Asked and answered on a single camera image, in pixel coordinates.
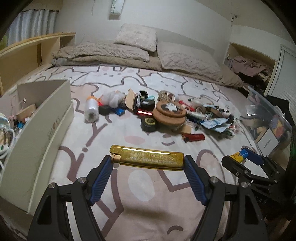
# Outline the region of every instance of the bed sheet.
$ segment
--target bed sheet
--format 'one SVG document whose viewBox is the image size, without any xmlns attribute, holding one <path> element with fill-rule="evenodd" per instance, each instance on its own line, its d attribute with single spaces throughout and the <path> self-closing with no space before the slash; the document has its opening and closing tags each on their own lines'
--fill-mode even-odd
<svg viewBox="0 0 296 241">
<path fill-rule="evenodd" d="M 59 149 L 50 182 L 65 185 L 85 177 L 105 155 L 109 155 L 112 145 L 123 145 L 190 154 L 210 176 L 234 184 L 236 177 L 222 167 L 222 157 L 243 147 L 258 152 L 254 140 L 242 124 L 239 133 L 231 139 L 206 132 L 204 141 L 185 143 L 180 134 L 166 128 L 154 133 L 142 131 L 140 119 L 129 111 L 122 116 L 100 116 L 96 123 L 84 122 L 88 96 L 99 98 L 111 90 L 127 93 L 130 88 L 134 92 L 146 90 L 155 97 L 161 90 L 177 93 L 181 99 L 200 97 L 239 117 L 238 109 L 213 83 L 172 73 L 104 65 L 54 67 L 33 76 L 30 81 L 62 78 L 70 79 L 75 117 Z M 264 176 L 263 171 L 252 162 L 246 161 L 245 165 L 252 173 Z M 196 201 L 184 172 L 118 164 L 114 167 L 101 200 L 92 207 L 107 241 L 190 240 L 205 207 Z M 73 209 L 69 204 L 67 207 L 74 240 L 80 240 Z M 224 232 L 228 211 L 229 204 L 225 203 L 217 238 Z"/>
</svg>

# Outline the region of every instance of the metal screw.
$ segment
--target metal screw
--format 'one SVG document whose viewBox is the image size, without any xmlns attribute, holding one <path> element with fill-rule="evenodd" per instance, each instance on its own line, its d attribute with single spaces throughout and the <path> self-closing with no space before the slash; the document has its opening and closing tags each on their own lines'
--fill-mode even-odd
<svg viewBox="0 0 296 241">
<path fill-rule="evenodd" d="M 49 188 L 54 188 L 55 185 L 56 185 L 55 183 L 50 183 L 50 184 L 48 185 L 48 187 L 49 187 Z"/>
<path fill-rule="evenodd" d="M 85 183 L 86 182 L 86 178 L 85 177 L 80 177 L 80 178 L 78 178 L 78 182 L 79 183 Z"/>
<path fill-rule="evenodd" d="M 242 183 L 241 183 L 241 186 L 242 186 L 243 188 L 247 188 L 249 185 L 248 185 L 246 182 L 242 182 Z"/>
<path fill-rule="evenodd" d="M 216 177 L 211 177 L 210 180 L 212 183 L 217 183 L 219 181 L 219 179 Z"/>
</svg>

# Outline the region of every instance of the fluffy pillow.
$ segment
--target fluffy pillow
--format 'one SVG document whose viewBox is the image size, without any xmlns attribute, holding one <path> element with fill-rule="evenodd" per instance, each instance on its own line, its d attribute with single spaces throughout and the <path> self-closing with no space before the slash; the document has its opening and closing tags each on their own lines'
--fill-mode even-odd
<svg viewBox="0 0 296 241">
<path fill-rule="evenodd" d="M 241 80 L 241 78 L 224 64 L 221 65 L 221 73 L 223 75 L 223 78 L 221 80 L 221 83 L 223 85 L 232 87 L 242 87 L 243 81 Z"/>
<path fill-rule="evenodd" d="M 135 46 L 147 51 L 156 51 L 156 31 L 137 24 L 125 23 L 121 26 L 115 44 Z"/>
<path fill-rule="evenodd" d="M 219 65 L 206 51 L 180 44 L 159 42 L 157 53 L 163 69 L 199 74 L 218 82 L 222 79 Z"/>
</svg>

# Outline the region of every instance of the transparent storage container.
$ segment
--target transparent storage container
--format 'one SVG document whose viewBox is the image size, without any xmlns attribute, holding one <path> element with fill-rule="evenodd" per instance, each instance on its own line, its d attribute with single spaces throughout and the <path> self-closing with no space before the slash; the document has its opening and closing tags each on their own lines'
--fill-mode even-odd
<svg viewBox="0 0 296 241">
<path fill-rule="evenodd" d="M 249 87 L 248 104 L 241 120 L 253 136 L 262 155 L 269 156 L 285 149 L 291 142 L 292 126 L 280 108 Z"/>
</svg>

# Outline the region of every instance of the white door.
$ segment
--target white door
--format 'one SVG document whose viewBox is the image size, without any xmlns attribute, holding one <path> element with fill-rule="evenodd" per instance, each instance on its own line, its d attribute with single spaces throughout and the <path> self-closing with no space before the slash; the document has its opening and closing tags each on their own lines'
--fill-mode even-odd
<svg viewBox="0 0 296 241">
<path fill-rule="evenodd" d="M 296 53 L 281 46 L 279 64 L 268 95 L 289 101 L 296 122 Z"/>
</svg>

